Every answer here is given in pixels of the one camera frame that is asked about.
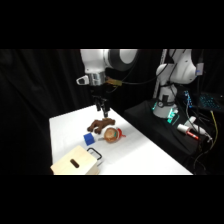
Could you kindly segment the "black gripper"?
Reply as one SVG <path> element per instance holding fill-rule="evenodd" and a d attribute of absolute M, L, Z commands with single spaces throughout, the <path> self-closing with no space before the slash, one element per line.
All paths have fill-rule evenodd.
<path fill-rule="evenodd" d="M 105 85 L 100 86 L 91 86 L 90 91 L 93 97 L 98 97 L 95 100 L 97 111 L 103 110 L 104 118 L 108 117 L 108 113 L 110 111 L 110 104 L 109 101 L 106 98 L 106 90 L 107 87 Z"/>

